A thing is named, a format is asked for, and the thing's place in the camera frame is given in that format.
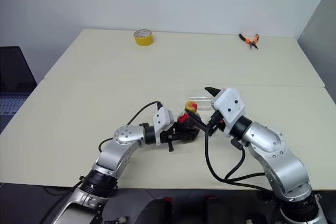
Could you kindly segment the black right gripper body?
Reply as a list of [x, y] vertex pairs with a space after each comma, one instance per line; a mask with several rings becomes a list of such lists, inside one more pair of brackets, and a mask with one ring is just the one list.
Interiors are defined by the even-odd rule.
[[225, 122], [222, 114], [216, 110], [210, 117], [207, 123], [208, 135], [212, 136], [217, 130], [221, 132], [225, 129]]

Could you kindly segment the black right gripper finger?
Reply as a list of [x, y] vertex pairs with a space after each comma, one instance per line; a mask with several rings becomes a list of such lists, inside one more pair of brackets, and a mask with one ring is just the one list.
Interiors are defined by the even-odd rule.
[[194, 112], [187, 112], [189, 118], [193, 121], [193, 123], [199, 127], [202, 131], [207, 132], [209, 135], [213, 135], [213, 122], [208, 121], [206, 124], [202, 121], [201, 117]]
[[223, 92], [223, 89], [217, 89], [214, 87], [205, 87], [204, 88], [209, 94], [211, 94], [213, 97], [216, 97], [218, 95], [221, 95]]

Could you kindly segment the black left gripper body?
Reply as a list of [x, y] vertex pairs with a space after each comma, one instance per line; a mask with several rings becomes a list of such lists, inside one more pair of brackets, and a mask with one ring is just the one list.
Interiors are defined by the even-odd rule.
[[160, 143], [167, 144], [169, 147], [169, 152], [174, 151], [173, 142], [180, 141], [182, 139], [182, 135], [175, 131], [175, 128], [171, 128], [167, 131], [162, 131], [160, 133]]

